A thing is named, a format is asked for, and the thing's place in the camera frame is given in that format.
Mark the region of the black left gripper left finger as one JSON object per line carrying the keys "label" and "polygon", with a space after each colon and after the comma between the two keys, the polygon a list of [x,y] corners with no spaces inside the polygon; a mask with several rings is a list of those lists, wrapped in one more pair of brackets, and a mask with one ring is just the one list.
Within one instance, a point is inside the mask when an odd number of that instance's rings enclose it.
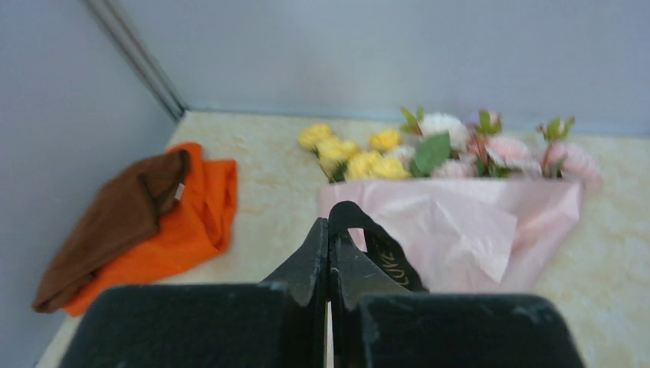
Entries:
{"label": "black left gripper left finger", "polygon": [[252,284],[130,285],[100,294],[63,367],[324,367],[328,226]]}

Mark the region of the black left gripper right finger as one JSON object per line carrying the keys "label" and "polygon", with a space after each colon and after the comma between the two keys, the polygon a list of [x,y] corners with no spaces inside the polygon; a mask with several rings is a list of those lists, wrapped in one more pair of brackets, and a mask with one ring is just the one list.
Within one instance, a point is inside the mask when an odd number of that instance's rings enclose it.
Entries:
{"label": "black left gripper right finger", "polygon": [[581,367],[562,314],[532,294],[412,293],[330,239],[336,367]]}

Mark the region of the black ribbon with gold lettering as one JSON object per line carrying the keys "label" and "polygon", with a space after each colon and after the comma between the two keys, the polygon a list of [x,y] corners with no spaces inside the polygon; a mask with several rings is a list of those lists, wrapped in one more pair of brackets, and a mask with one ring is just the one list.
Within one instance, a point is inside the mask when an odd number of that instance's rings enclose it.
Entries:
{"label": "black ribbon with gold lettering", "polygon": [[407,260],[402,246],[355,202],[337,203],[328,216],[330,233],[338,235],[350,229],[363,231],[365,256],[379,267],[393,282],[411,292],[428,292],[419,273]]}

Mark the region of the pink wrapping paper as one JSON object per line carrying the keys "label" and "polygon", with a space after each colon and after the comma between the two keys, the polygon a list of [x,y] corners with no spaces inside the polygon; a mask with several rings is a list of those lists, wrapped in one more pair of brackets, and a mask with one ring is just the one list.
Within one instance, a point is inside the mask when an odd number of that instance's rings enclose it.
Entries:
{"label": "pink wrapping paper", "polygon": [[324,186],[319,197],[324,215],[356,203],[432,293],[522,293],[578,224],[583,187],[562,179],[374,179]]}

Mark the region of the pink and white flower bunch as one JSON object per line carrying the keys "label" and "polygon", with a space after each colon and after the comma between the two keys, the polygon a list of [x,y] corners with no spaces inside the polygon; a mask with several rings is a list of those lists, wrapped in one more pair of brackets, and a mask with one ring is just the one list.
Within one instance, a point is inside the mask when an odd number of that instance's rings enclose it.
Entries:
{"label": "pink and white flower bunch", "polygon": [[[501,113],[480,110],[464,123],[446,113],[411,113],[402,110],[405,137],[402,145],[387,152],[414,177],[436,178],[527,178],[568,179],[584,189],[597,190],[603,184],[599,164],[582,147],[568,142],[575,124],[574,117],[553,118],[540,124],[536,131],[543,146],[535,153],[523,140],[503,132]],[[428,138],[448,135],[449,149],[438,165],[420,169],[417,157],[425,158]]]}

